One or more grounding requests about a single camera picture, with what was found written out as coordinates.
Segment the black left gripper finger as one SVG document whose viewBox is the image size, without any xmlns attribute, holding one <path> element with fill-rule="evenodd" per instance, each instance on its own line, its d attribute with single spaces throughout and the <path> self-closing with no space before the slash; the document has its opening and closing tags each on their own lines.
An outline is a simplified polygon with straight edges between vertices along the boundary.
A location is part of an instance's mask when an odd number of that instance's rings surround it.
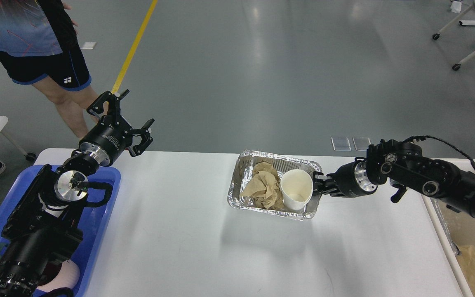
<svg viewBox="0 0 475 297">
<path fill-rule="evenodd" d="M 129 130 L 129 136 L 131 137 L 140 137 L 140 143 L 135 144 L 129 147 L 130 156 L 136 157 L 140 156 L 145 152 L 149 145 L 153 142 L 153 137 L 151 137 L 151 126 L 155 122 L 154 118 L 151 118 L 140 129 L 131 129 Z"/>
<path fill-rule="evenodd" d="M 95 116 L 101 124 L 111 127 L 128 127 L 130 124 L 121 115 L 120 102 L 129 93 L 122 94 L 104 92 L 87 107 L 87 113 Z"/>
</svg>

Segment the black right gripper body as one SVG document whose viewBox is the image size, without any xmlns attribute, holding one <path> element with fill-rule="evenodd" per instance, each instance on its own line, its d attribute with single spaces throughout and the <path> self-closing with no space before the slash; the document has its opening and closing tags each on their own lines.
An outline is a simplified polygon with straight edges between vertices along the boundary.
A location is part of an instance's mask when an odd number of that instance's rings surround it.
<svg viewBox="0 0 475 297">
<path fill-rule="evenodd" d="M 335 197 L 357 198 L 374 194 L 378 186 L 373 184 L 366 169 L 366 161 L 355 160 L 341 166 L 335 172 L 337 191 Z"/>
</svg>

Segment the person left hand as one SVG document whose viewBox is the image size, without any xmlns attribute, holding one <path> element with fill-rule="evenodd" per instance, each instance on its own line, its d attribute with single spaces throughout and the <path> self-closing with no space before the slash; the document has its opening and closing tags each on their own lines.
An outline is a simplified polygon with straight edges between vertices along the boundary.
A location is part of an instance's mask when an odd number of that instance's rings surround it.
<svg viewBox="0 0 475 297">
<path fill-rule="evenodd" d="M 68 4 L 67 2 L 64 2 L 64 1 L 62 1 L 62 5 L 63 5 L 64 10 L 66 11 L 66 13 L 67 13 L 67 14 L 69 15 L 69 17 L 70 17 L 70 21 L 71 21 L 71 23 L 72 23 L 72 26 L 73 26 L 73 29 L 74 29 L 75 33 L 78 34 L 78 26 L 79 26 L 79 25 L 78 25 L 78 23 L 77 23 L 76 21 L 74 21 L 74 20 L 72 19 L 72 17 L 71 17 L 71 15 L 69 14 L 69 12 L 67 12 L 67 11 L 71 11 L 71 10 L 73 9 L 73 7 L 72 7 L 70 4 Z"/>
</svg>

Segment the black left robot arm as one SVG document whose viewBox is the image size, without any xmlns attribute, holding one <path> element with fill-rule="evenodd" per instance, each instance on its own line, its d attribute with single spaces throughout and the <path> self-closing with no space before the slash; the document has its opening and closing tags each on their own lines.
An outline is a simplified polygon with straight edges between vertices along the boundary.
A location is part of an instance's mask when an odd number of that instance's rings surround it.
<svg viewBox="0 0 475 297">
<path fill-rule="evenodd" d="M 9 215 L 2 237 L 9 246 L 0 258 L 0 297 L 31 297 L 48 264 L 71 258 L 83 241 L 78 227 L 87 207 L 107 205 L 113 186 L 89 181 L 100 167 L 110 167 L 124 151 L 141 155 L 153 142 L 150 119 L 133 128 L 121 115 L 129 93 L 104 92 L 87 108 L 98 123 L 79 141 L 64 164 L 45 164 Z"/>
</svg>

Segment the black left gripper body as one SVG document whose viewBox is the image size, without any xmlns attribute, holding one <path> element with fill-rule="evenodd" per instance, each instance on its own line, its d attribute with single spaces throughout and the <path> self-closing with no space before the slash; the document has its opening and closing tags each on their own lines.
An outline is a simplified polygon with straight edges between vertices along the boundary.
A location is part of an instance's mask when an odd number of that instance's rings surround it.
<svg viewBox="0 0 475 297">
<path fill-rule="evenodd" d="M 100 166 L 109 167 L 132 143 L 132 137 L 126 134 L 124 127 L 97 124 L 79 141 L 79 150 L 83 153 L 90 152 L 90 156 Z"/>
</svg>

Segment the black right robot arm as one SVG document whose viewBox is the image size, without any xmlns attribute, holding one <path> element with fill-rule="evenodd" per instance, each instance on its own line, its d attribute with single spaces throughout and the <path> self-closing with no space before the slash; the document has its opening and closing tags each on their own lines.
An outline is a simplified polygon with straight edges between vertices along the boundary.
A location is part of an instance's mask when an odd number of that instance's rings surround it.
<svg viewBox="0 0 475 297">
<path fill-rule="evenodd" d="M 357 198 L 374 194 L 378 186 L 390 181 L 397 189 L 390 198 L 392 203 L 398 203 L 411 189 L 475 218 L 475 161 L 466 155 L 473 167 L 469 172 L 445 160 L 424 157 L 417 143 L 427 138 L 421 135 L 371 144 L 365 157 L 355 158 L 334 173 L 313 172 L 313 190 L 332 197 Z"/>
</svg>

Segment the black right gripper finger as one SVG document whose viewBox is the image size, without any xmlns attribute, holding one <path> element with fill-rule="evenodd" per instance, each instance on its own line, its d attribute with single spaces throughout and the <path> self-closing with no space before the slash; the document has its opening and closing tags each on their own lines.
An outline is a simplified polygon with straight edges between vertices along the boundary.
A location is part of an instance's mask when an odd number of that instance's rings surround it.
<svg viewBox="0 0 475 297">
<path fill-rule="evenodd" d="M 318 185 L 314 188 L 314 196 L 321 196 L 323 194 L 330 195 L 332 197 L 337 197 L 339 190 L 337 186 L 327 186 L 327 185 Z"/>
<path fill-rule="evenodd" d="M 337 184 L 334 173 L 313 173 L 313 182 L 315 184 Z"/>
</svg>

